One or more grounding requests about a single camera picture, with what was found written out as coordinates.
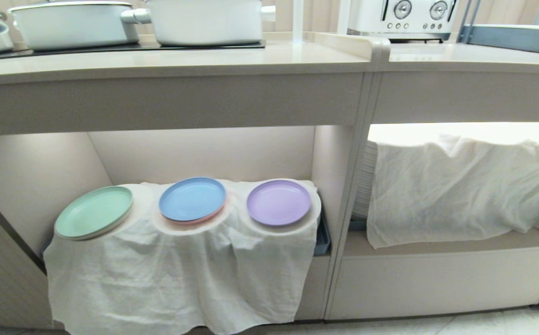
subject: blue plate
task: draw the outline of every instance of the blue plate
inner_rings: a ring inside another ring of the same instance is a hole
[[[219,210],[226,200],[226,189],[211,178],[189,178],[170,186],[160,198],[163,216],[174,221],[193,221]]]

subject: toaster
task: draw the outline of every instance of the toaster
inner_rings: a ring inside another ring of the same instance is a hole
[[[348,34],[448,40],[459,0],[352,0]]]

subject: green plate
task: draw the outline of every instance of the green plate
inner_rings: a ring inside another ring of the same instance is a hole
[[[84,240],[107,233],[122,222],[133,205],[133,194],[120,186],[104,187],[83,195],[59,215],[54,225],[59,236]]]

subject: toaster knob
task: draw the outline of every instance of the toaster knob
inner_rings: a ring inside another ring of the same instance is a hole
[[[435,2],[435,5],[431,7],[431,19],[441,20],[447,10],[448,4],[445,1]]]
[[[403,20],[410,15],[412,11],[412,4],[408,0],[403,0],[398,2],[393,8],[393,15],[397,17],[398,20]]]

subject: floor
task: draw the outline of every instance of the floor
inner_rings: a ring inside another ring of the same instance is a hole
[[[210,335],[197,328],[188,335]],[[240,335],[539,335],[539,312],[511,310],[386,322],[261,326]],[[0,335],[67,335],[65,331],[0,328]]]

